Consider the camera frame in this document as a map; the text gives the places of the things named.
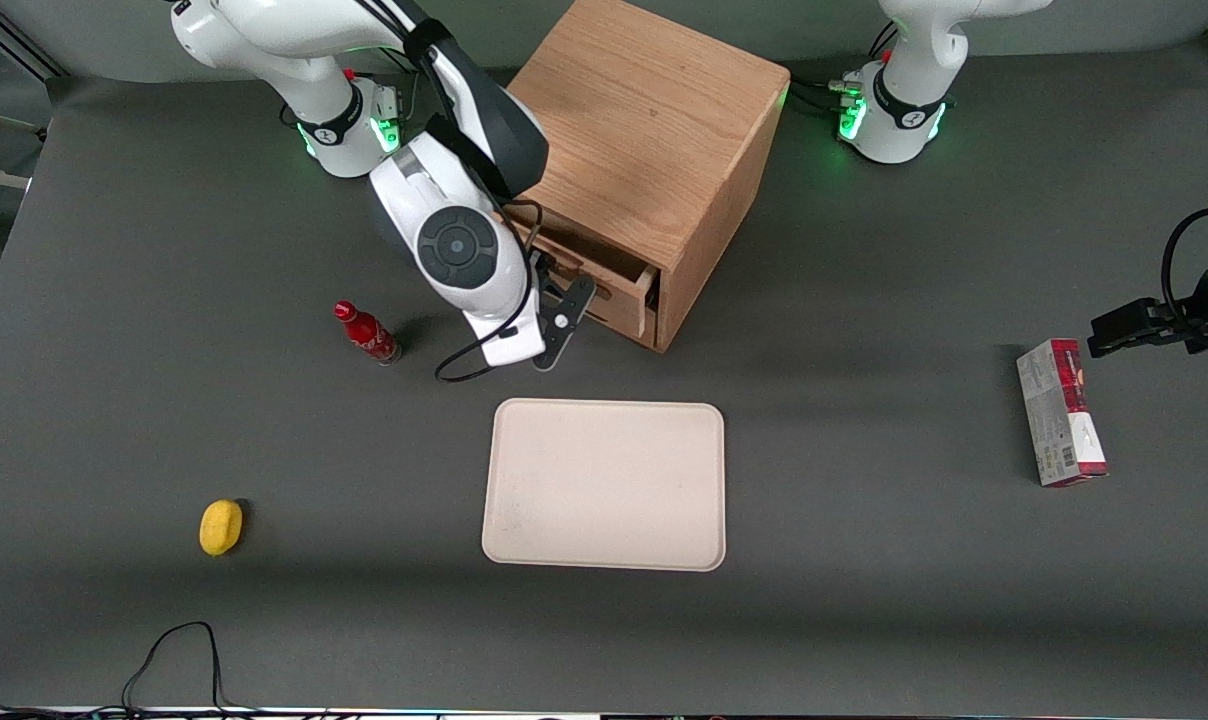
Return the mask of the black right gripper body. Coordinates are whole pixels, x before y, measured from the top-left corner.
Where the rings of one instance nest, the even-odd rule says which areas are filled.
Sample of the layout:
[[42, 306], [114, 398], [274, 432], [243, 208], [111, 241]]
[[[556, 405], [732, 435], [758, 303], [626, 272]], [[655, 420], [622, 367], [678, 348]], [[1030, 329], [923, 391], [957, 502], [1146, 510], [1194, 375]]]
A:
[[554, 260], [548, 259], [541, 250], [528, 251], [528, 268], [530, 268], [532, 274], [534, 274], [534, 290], [530, 294], [535, 294], [541, 300], [552, 300], [554, 304], [561, 304], [567, 296], [567, 291], [554, 283], [552, 277], [552, 269], [554, 268]]

